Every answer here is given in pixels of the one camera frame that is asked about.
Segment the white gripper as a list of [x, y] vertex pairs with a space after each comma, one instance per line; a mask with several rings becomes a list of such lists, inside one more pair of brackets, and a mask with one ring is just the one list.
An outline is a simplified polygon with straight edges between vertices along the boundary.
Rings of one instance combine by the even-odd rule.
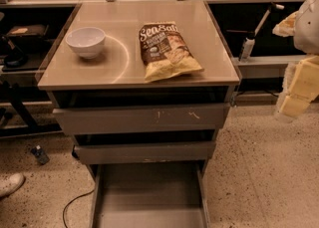
[[[280, 37], [294, 36], [296, 49], [318, 55], [319, 0], [305, 0], [298, 12], [276, 24], [272, 33]], [[290, 63], [282, 88], [274, 115], [279, 121], [292, 122], [319, 96], [319, 56], [307, 56], [298, 63]]]

